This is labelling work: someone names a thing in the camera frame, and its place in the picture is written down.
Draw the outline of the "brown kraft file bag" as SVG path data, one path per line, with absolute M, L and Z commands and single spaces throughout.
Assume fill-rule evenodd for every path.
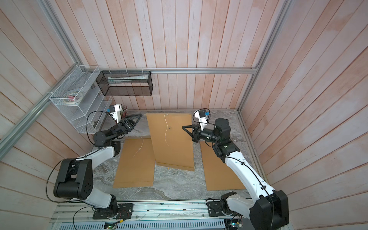
M 150 138 L 126 139 L 113 188 L 152 187 L 155 157 Z

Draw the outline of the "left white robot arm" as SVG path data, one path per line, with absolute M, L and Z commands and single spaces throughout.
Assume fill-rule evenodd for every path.
M 61 161 L 54 186 L 54 196 L 58 198 L 82 201 L 95 209 L 118 209 L 115 196 L 94 187 L 93 170 L 105 161 L 116 157 L 121 151 L 121 141 L 133 131 L 142 114 L 130 115 L 109 129 L 94 134 L 94 146 L 97 150 L 82 157 Z

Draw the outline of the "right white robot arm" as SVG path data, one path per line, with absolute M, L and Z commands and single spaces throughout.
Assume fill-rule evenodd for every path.
M 157 165 L 193 171 L 193 143 L 208 143 L 210 155 L 238 178 L 233 182 L 227 176 L 216 176 L 215 181 L 223 186 L 242 184 L 252 198 L 227 193 L 220 200 L 221 212 L 235 212 L 249 218 L 256 230 L 277 230 L 289 224 L 287 195 L 270 186 L 246 161 L 231 140 L 228 119 L 218 118 L 212 123 L 213 128 L 207 128 L 210 113 L 205 109 L 195 112 L 195 121 L 189 114 L 146 114 L 146 117 Z

